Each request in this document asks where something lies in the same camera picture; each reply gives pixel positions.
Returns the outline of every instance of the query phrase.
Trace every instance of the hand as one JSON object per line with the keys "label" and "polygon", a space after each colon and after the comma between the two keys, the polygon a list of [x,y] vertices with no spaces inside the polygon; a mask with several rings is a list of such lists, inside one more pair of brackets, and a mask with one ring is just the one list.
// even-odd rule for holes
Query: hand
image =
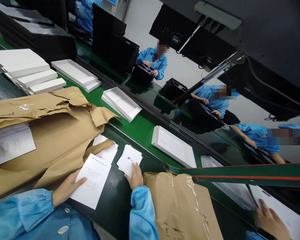
{"label": "hand", "polygon": [[212,110],[211,112],[212,112],[212,113],[215,113],[215,114],[218,116],[218,118],[221,118],[221,117],[222,117],[221,112],[219,112],[218,110]]}
{"label": "hand", "polygon": [[158,70],[153,70],[150,72],[154,77],[158,76]]}
{"label": "hand", "polygon": [[278,240],[290,240],[289,231],[276,212],[269,209],[262,199],[260,199],[260,203],[261,209],[256,209],[255,222],[257,227],[262,228]]}
{"label": "hand", "polygon": [[258,147],[257,147],[257,144],[256,144],[254,141],[252,141],[250,138],[246,137],[244,140],[245,140],[249,145],[251,145],[252,147],[254,147],[255,149],[258,148]]}
{"label": "hand", "polygon": [[209,103],[209,100],[206,98],[198,98],[200,101],[204,102],[205,104]]}
{"label": "hand", "polygon": [[52,204],[54,207],[64,203],[71,196],[71,194],[87,180],[87,178],[84,177],[76,182],[76,177],[79,171],[80,169],[70,174],[66,180],[61,183],[57,190],[52,193]]}
{"label": "hand", "polygon": [[138,186],[143,186],[143,176],[138,163],[132,163],[132,177],[130,178],[127,174],[124,177],[128,180],[132,191]]}
{"label": "hand", "polygon": [[151,62],[149,62],[149,61],[143,61],[142,63],[143,63],[144,65],[146,65],[148,68],[151,67]]}

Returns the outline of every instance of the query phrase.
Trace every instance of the brown paper bag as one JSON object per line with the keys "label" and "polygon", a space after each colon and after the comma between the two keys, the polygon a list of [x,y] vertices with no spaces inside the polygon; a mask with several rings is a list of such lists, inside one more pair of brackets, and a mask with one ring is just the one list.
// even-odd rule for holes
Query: brown paper bag
{"label": "brown paper bag", "polygon": [[187,174],[144,173],[160,240],[223,240],[207,188]]}
{"label": "brown paper bag", "polygon": [[[114,116],[89,103],[77,87],[0,101],[0,128],[29,122],[37,148],[0,165],[0,196],[40,175],[35,188],[55,185],[82,167],[88,144]],[[106,141],[91,152],[111,144]]]}

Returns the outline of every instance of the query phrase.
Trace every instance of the red stripe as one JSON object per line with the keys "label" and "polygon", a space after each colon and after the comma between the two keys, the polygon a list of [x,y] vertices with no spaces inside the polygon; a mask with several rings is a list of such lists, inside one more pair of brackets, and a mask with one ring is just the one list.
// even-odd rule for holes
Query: red stripe
{"label": "red stripe", "polygon": [[238,178],[238,179],[267,179],[267,180],[290,180],[300,181],[300,177],[267,177],[267,176],[204,176],[204,175],[191,175],[197,178]]}
{"label": "red stripe", "polygon": [[[177,168],[177,167],[174,167],[174,166],[170,165],[169,163],[166,163],[166,164],[173,167],[173,168],[180,169],[180,170],[182,170],[182,169],[193,169],[193,168]],[[234,165],[234,166],[222,166],[222,167],[231,168],[231,167],[252,167],[252,166],[270,166],[270,165],[273,165],[273,164]],[[276,166],[277,165],[300,165],[300,163],[276,163],[275,165]]]}

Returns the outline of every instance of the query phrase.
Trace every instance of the white card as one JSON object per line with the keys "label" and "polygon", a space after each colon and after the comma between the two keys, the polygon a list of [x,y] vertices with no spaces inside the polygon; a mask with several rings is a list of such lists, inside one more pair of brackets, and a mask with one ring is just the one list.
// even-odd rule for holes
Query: white card
{"label": "white card", "polygon": [[[102,143],[105,140],[107,140],[107,138],[105,136],[99,135],[98,137],[96,137],[94,139],[92,145],[93,146],[98,145],[99,143]],[[103,159],[107,163],[112,164],[112,161],[113,161],[114,157],[116,156],[117,151],[118,151],[118,145],[114,144],[113,146],[111,146],[107,149],[103,149],[101,152],[95,154],[95,156]]]}
{"label": "white card", "polygon": [[35,149],[30,128],[0,137],[0,164]]}
{"label": "white card", "polygon": [[292,211],[276,198],[272,197],[259,186],[250,185],[250,188],[258,207],[261,208],[259,199],[263,199],[268,208],[272,208],[286,225],[291,238],[293,240],[300,240],[300,215]]}
{"label": "white card", "polygon": [[117,162],[117,165],[125,174],[127,174],[129,177],[132,177],[132,163],[137,162],[140,165],[141,160],[141,153],[130,145],[126,145],[124,147],[122,156]]}
{"label": "white card", "polygon": [[76,182],[83,177],[86,177],[87,180],[74,191],[70,198],[96,209],[110,168],[111,164],[90,154],[81,168]]}

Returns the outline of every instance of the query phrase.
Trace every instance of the white wall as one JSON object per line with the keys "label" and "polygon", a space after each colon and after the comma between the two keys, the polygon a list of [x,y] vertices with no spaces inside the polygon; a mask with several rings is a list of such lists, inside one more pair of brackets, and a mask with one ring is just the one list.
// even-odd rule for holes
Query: white wall
{"label": "white wall", "polygon": [[[148,47],[155,48],[157,39],[149,34],[151,26],[156,19],[162,2],[159,0],[132,0],[128,16],[125,37],[140,46],[140,51]],[[198,65],[181,54],[177,54],[174,49],[170,49],[167,54],[168,66],[164,73],[164,78],[156,81],[160,86],[170,78],[174,78],[188,88],[201,80],[202,70]]]}
{"label": "white wall", "polygon": [[[157,39],[151,36],[149,31],[161,6],[162,2],[159,0],[132,0],[131,2],[125,21],[127,24],[125,37],[138,44],[141,51],[148,47],[156,47]],[[161,86],[173,77],[190,88],[201,80],[201,73],[202,76],[207,75],[206,71],[202,72],[197,64],[177,54],[174,49],[169,50],[167,58],[165,77],[156,81]],[[216,78],[209,80],[208,84],[223,85]],[[300,117],[290,119],[288,122],[265,121],[264,118],[267,118],[269,113],[243,96],[231,100],[228,110],[233,112],[241,123],[251,123],[266,128],[277,128],[283,123],[300,124]],[[300,162],[300,146],[281,146],[280,154],[291,162]]]}

